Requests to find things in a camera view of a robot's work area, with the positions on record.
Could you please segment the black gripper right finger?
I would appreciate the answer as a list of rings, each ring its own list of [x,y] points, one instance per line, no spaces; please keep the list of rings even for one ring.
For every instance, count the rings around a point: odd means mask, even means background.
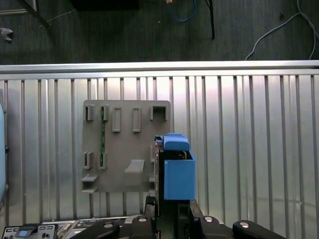
[[[190,201],[191,239],[284,239],[281,236],[253,221],[239,220],[232,227],[226,226],[216,217],[205,216],[197,201]]]

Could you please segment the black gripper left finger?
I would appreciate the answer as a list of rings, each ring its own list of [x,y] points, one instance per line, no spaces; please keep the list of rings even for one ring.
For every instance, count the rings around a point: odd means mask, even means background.
[[[144,214],[130,216],[123,223],[103,220],[83,231],[85,239],[155,239],[158,198],[146,197]]]

